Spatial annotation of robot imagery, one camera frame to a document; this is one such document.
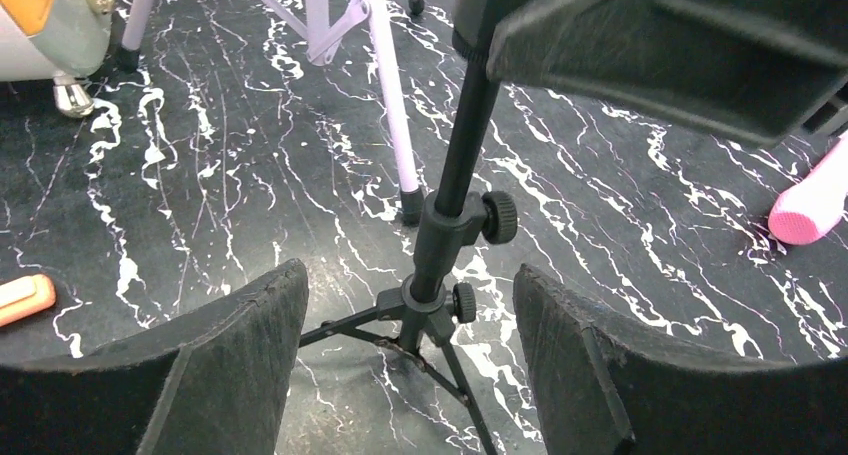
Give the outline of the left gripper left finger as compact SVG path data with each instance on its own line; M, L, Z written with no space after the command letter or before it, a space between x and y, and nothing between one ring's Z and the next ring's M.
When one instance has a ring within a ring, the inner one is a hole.
M5 454L271 454L309 296L291 259L82 357L1 368Z

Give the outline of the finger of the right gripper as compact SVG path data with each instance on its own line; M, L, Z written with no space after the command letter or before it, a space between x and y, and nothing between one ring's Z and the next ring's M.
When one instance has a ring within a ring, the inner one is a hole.
M772 147L847 81L847 0L531 0L490 76Z

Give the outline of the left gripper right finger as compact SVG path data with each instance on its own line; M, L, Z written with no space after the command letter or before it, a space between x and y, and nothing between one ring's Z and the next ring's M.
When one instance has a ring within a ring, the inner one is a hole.
M550 454L843 454L847 362L676 338L530 265L513 302Z

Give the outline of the pink microphone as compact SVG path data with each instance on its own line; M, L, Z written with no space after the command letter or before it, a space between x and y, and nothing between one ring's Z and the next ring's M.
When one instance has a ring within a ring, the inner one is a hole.
M847 197L847 131L799 183L783 191L767 220L783 243L809 245L838 223Z

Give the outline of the black tripod mic stand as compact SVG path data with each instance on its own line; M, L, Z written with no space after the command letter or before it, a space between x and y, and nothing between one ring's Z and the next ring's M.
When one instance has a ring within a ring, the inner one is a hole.
M466 407L487 454L496 447L451 343L457 325L475 320L476 296L464 282L447 290L444 279L461 248L478 238L505 244L517 233L517 208L508 193L469 189L500 88L486 72L489 49L514 1L457 0L452 44L467 67L441 180L423 203L413 273L400 287L380 292L373 307L325 321L300 337L301 346L308 346L345 335L411 360Z

